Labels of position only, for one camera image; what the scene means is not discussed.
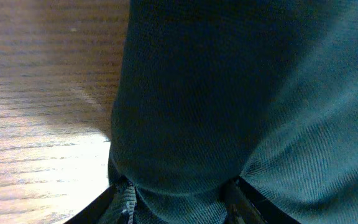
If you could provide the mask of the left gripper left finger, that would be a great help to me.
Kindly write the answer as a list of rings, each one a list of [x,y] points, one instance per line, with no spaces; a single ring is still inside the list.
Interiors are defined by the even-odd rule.
[[[136,204],[133,184],[118,182],[108,187],[65,224],[133,224]]]

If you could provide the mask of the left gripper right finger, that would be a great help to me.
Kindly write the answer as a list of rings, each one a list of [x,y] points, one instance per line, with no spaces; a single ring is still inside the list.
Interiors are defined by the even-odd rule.
[[[222,186],[222,201],[227,210],[224,224],[300,224],[239,176]]]

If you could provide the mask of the black polo shirt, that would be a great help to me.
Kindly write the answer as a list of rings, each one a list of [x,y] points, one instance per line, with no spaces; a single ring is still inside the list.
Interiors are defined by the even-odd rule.
[[[111,132],[137,223],[222,223],[235,177],[358,223],[358,1],[132,1]]]

